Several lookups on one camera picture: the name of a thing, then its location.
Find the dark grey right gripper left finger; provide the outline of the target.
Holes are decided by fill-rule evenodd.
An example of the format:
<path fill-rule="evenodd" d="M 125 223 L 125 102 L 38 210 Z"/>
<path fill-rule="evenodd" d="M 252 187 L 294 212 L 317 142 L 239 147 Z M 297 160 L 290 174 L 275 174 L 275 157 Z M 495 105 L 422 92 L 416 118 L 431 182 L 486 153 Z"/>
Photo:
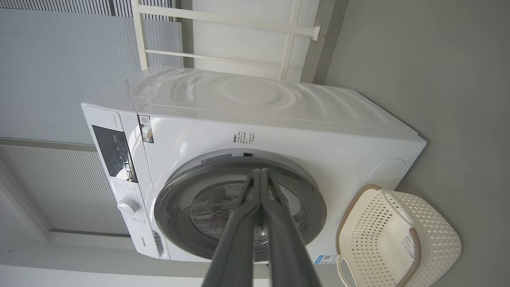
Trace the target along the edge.
<path fill-rule="evenodd" d="M 203 287 L 253 285 L 254 232 L 262 201 L 261 173 L 260 169 L 248 173 L 241 198 L 217 245 Z"/>

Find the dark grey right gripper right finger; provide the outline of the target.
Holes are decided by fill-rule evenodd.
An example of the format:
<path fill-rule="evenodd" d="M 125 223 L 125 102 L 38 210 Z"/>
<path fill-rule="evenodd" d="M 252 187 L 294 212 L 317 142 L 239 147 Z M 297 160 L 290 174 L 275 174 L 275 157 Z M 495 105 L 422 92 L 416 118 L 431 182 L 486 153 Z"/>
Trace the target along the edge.
<path fill-rule="evenodd" d="M 320 287 L 308 252 L 273 171 L 261 170 L 261 216 L 268 233 L 272 287 Z"/>

